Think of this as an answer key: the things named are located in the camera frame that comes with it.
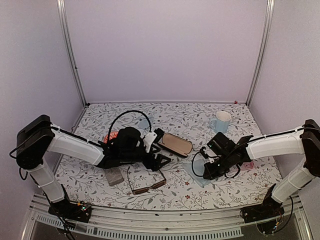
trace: brown eyeglasses case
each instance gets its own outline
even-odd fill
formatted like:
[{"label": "brown eyeglasses case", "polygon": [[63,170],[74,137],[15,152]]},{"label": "brown eyeglasses case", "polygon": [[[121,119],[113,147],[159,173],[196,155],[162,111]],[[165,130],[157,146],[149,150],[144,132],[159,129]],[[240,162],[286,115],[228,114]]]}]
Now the brown eyeglasses case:
[{"label": "brown eyeglasses case", "polygon": [[192,151],[192,143],[171,133],[165,133],[158,145],[169,152],[186,158]]}]

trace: floral tablecloth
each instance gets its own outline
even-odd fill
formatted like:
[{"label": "floral tablecloth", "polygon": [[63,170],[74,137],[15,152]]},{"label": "floral tablecloth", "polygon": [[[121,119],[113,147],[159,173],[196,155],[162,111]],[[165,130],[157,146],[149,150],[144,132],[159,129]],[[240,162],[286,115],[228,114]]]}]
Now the floral tablecloth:
[{"label": "floral tablecloth", "polygon": [[[215,135],[209,121],[216,112],[232,115],[228,138],[237,142],[246,135],[260,135],[260,130],[247,106],[242,104],[211,103],[104,103],[92,104],[86,110],[75,134],[93,141],[102,141],[111,122],[127,110],[140,110],[153,116],[152,128],[161,128],[193,143],[193,151],[181,158],[165,150],[161,153],[172,158],[162,168],[167,184],[147,193],[133,195],[128,178],[134,189],[151,186],[161,181],[158,172],[152,172],[136,163],[120,167],[122,183],[109,186],[106,170],[85,161],[63,156],[56,172],[58,181],[66,188],[71,200],[89,201],[97,206],[143,210],[201,210],[236,207],[260,203],[267,189],[281,179],[272,157],[244,164],[240,174],[232,179],[220,177],[205,187],[200,187],[182,167],[190,163],[194,153]],[[138,113],[126,114],[114,125],[113,131],[132,126],[138,128],[143,119]]]}]

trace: brown glasses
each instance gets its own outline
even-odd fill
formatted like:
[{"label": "brown glasses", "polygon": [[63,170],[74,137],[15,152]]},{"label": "brown glasses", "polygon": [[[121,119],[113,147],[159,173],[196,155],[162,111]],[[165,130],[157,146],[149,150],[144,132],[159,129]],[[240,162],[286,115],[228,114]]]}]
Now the brown glasses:
[{"label": "brown glasses", "polygon": [[139,189],[132,189],[130,180],[129,180],[129,169],[130,167],[128,167],[128,170],[126,171],[127,177],[128,177],[128,182],[129,182],[129,186],[131,188],[131,191],[133,193],[133,195],[138,195],[138,194],[144,194],[146,192],[148,192],[150,189],[158,189],[160,187],[162,187],[163,185],[165,185],[167,183],[167,179],[165,178],[164,174],[162,173],[162,171],[159,169],[159,172],[161,173],[161,176],[164,178],[162,181],[157,182],[155,184],[153,184],[152,186],[147,186],[147,187],[143,187],[143,188],[139,188]]}]

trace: white wall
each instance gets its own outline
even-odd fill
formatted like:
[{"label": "white wall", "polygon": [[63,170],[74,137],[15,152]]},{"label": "white wall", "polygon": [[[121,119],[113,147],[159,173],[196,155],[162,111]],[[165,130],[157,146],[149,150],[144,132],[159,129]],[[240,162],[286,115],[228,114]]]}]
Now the white wall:
[{"label": "white wall", "polygon": [[88,102],[245,102],[266,0],[68,0]]},{"label": "white wall", "polygon": [[[278,0],[251,111],[263,133],[320,124],[320,1]],[[301,156],[278,157],[287,175]],[[299,193],[313,237],[320,236],[320,180]]]},{"label": "white wall", "polygon": [[70,129],[81,104],[55,0],[2,0],[0,35],[0,239],[16,240],[34,192],[8,156],[16,135],[41,114]]}]

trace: mug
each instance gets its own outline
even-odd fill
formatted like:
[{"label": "mug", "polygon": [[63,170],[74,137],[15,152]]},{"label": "mug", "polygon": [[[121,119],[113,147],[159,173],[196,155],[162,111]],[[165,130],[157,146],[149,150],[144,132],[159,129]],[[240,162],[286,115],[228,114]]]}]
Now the mug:
[{"label": "mug", "polygon": [[221,132],[225,134],[231,122],[231,115],[226,111],[218,111],[215,118],[210,121],[210,127],[215,133]]}]

